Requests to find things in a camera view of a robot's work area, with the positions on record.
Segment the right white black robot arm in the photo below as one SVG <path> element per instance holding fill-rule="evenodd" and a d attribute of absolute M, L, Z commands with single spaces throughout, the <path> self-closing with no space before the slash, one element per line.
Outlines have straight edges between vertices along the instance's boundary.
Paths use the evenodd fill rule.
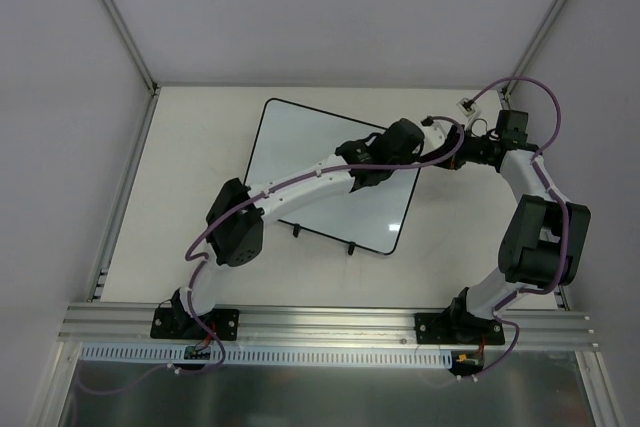
<path fill-rule="evenodd" d="M 448 170 L 467 163 L 491 166 L 517 202 L 496 268 L 464 288 L 443 312 L 415 315 L 420 344 L 501 345 L 499 313 L 523 297 L 547 295 L 575 278 L 591 213 L 552 182 L 537 146 L 528 141 L 527 124 L 527 113 L 501 111 L 487 134 L 475 137 L 452 127 L 437 149 L 420 158 Z"/>

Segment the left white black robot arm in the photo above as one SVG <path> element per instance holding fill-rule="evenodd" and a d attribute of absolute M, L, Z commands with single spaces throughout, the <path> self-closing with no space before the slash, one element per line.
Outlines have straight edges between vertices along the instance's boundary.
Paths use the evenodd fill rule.
<path fill-rule="evenodd" d="M 215 301 L 206 264 L 239 267 L 261 252 L 265 228 L 282 217 L 326 198 L 370 189 L 419 160 L 425 135 L 421 127 L 402 118 L 382 132 L 339 145 L 313 167 L 280 180 L 246 185 L 226 181 L 210 207 L 205 230 L 185 253 L 199 259 L 199 269 L 187 286 L 171 298 L 171 322 L 187 338 L 202 335 Z"/>

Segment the white whiteboard black frame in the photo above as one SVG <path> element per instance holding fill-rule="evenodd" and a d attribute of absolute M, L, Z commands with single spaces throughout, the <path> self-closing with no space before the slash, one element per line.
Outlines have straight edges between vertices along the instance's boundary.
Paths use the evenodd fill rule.
<path fill-rule="evenodd" d="M 253 186 L 300 174 L 342 143 L 381 133 L 390 125 L 270 98 L 264 104 L 244 182 Z M 281 221 L 390 255 L 398 244 L 418 174 L 417 170 L 396 171 L 376 187 L 318 200 Z"/>

